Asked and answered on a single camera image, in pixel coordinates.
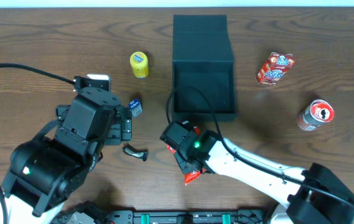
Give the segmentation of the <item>red Hacks candy bag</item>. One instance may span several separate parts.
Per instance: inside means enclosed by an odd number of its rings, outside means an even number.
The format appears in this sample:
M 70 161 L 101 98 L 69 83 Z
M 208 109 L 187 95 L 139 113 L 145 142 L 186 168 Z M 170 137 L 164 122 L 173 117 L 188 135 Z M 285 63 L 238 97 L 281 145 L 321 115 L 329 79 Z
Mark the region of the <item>red Hacks candy bag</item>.
M 206 172 L 200 160 L 202 143 L 199 140 L 201 130 L 186 122 L 171 122 L 161 135 L 161 140 L 171 152 L 184 175 L 184 184 L 188 185 Z

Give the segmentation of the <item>yellow round container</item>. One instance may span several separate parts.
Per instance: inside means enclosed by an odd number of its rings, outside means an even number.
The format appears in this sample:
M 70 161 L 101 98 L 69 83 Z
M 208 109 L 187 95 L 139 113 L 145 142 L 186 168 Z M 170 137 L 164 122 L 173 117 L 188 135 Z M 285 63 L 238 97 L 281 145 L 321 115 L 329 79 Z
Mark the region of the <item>yellow round container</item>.
M 149 76 L 149 60 L 145 53 L 134 52 L 129 61 L 135 77 L 146 78 Z

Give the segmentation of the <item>black gift box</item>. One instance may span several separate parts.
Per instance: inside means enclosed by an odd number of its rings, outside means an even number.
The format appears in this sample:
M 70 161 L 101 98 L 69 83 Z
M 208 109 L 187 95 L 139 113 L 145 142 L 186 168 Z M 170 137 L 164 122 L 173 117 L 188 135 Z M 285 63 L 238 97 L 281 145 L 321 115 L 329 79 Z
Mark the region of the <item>black gift box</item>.
M 174 120 L 236 118 L 234 56 L 225 15 L 175 15 L 173 23 Z

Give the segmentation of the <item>red Hello Panda box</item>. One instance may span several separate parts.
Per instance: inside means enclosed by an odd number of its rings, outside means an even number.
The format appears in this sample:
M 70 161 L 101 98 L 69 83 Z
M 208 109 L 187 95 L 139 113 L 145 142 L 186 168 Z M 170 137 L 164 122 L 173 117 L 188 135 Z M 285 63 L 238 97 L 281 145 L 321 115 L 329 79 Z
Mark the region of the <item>red Hello Panda box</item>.
M 272 52 L 256 75 L 256 81 L 260 84 L 275 85 L 294 64 L 292 54 Z

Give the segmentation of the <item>red Pringles can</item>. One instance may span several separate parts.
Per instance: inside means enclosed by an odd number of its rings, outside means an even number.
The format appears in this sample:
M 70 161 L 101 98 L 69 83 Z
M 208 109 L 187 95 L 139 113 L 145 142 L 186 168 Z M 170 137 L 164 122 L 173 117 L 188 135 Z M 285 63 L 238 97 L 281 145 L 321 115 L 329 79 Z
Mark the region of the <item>red Pringles can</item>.
M 313 131 L 319 126 L 333 120 L 335 111 L 324 100 L 314 100 L 306 109 L 297 116 L 297 125 L 304 131 Z

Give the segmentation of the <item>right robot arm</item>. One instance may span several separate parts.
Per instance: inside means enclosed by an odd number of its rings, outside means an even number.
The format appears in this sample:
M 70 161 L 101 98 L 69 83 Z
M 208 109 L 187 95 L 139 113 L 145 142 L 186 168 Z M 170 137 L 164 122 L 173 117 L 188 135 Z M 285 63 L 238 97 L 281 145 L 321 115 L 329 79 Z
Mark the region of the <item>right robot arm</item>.
M 212 173 L 239 180 L 270 196 L 277 207 L 266 223 L 353 223 L 354 193 L 328 168 L 309 169 L 270 161 L 245 151 L 216 131 L 197 132 L 171 122 L 160 136 L 183 174 Z

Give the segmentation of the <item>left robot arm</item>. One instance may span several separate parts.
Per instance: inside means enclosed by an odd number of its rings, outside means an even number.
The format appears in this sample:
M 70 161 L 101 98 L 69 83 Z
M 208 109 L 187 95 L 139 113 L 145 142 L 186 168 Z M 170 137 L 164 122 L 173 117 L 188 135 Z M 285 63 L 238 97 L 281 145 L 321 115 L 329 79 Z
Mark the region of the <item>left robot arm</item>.
M 132 138 L 131 109 L 109 91 L 85 87 L 56 112 L 58 119 L 11 154 L 0 223 L 50 223 L 100 161 L 103 147 Z

